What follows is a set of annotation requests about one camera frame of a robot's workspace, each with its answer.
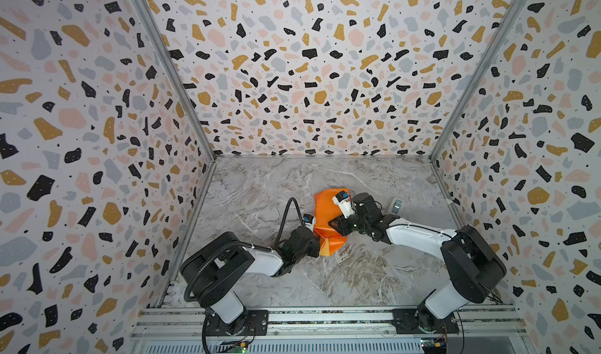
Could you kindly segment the white tape dispenser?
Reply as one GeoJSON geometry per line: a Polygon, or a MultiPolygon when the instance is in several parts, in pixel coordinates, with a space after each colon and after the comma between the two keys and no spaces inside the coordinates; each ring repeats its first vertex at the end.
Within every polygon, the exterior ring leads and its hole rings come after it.
{"type": "Polygon", "coordinates": [[[392,215],[399,216],[402,211],[402,205],[403,205],[402,199],[395,198],[394,201],[390,205],[390,213],[392,215]]]}

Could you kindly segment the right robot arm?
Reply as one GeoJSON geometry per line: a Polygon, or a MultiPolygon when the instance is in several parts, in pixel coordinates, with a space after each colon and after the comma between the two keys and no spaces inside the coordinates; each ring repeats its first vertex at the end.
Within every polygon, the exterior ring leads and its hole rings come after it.
{"type": "Polygon", "coordinates": [[[469,225],[459,230],[443,230],[392,213],[385,215],[367,193],[353,197],[340,191],[332,197],[332,202],[341,214],[330,221],[330,226],[342,236],[358,232],[373,241],[420,250],[444,261],[449,281],[432,291],[414,315],[414,320],[425,329],[470,302],[482,304],[506,275],[502,260],[469,225]]]}

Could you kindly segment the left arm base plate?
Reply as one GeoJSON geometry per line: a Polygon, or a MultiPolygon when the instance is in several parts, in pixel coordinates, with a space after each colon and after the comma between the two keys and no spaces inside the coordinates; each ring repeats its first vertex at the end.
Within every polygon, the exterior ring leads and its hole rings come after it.
{"type": "Polygon", "coordinates": [[[208,337],[266,336],[269,323],[268,310],[244,310],[231,323],[226,323],[217,313],[206,316],[203,325],[208,337]]]}

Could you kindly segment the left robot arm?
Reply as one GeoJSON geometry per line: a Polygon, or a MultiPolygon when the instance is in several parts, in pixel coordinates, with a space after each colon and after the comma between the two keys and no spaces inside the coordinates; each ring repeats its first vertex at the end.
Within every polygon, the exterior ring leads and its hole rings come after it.
{"type": "Polygon", "coordinates": [[[183,299],[196,302],[224,324],[239,323],[247,308],[233,291],[245,274],[281,277],[306,257],[319,257],[319,238],[300,226],[274,248],[241,241],[228,231],[194,253],[180,267],[183,299]]]}

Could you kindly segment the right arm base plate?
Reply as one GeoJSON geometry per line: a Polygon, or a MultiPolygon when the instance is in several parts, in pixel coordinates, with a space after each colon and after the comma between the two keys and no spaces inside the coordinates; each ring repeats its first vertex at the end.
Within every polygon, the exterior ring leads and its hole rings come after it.
{"type": "Polygon", "coordinates": [[[460,333],[460,327],[453,314],[440,320],[425,309],[394,309],[392,310],[391,323],[398,335],[443,335],[444,333],[460,333]]]}

